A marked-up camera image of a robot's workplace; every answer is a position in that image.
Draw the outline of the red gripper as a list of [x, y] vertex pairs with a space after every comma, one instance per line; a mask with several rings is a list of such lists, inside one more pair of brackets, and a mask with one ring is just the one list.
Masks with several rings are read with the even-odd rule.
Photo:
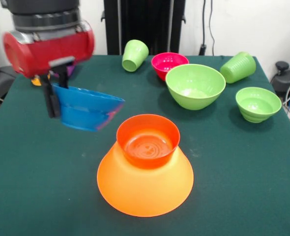
[[52, 68], [58, 67], [58, 84], [68, 88], [67, 63], [79, 63], [88, 60], [94, 50], [93, 31], [86, 21], [81, 21], [77, 28], [45, 31], [38, 34], [24, 33], [17, 30], [3, 35], [5, 54], [14, 71], [32, 78], [40, 76], [46, 107], [50, 118], [60, 117], [58, 97], [53, 91], [48, 75]]

